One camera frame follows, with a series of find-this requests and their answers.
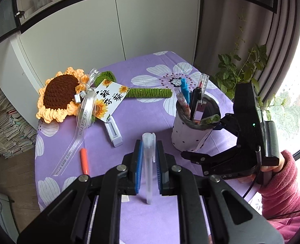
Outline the person right hand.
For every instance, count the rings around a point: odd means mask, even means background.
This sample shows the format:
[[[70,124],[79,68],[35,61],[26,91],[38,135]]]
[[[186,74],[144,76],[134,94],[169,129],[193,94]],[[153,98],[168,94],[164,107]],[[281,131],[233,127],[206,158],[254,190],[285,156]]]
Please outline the person right hand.
[[[285,158],[280,153],[279,154],[279,164],[277,166],[262,166],[262,167],[260,167],[260,171],[261,172],[272,171],[274,173],[278,173],[283,169],[284,164],[285,164]],[[239,178],[238,181],[241,182],[241,183],[249,183],[249,182],[254,181],[255,177],[256,177],[256,175],[252,174],[252,175],[247,176],[247,177]]]

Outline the pink sleeve forearm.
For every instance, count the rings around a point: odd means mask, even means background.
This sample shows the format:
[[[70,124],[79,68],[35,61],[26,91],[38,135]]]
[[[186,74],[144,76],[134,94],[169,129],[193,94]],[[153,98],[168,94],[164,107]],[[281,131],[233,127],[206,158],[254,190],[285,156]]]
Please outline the pink sleeve forearm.
[[[284,150],[278,166],[262,167],[261,170],[272,171],[271,180],[259,189],[262,216],[282,235],[284,243],[289,243],[300,229],[296,162],[293,155]]]

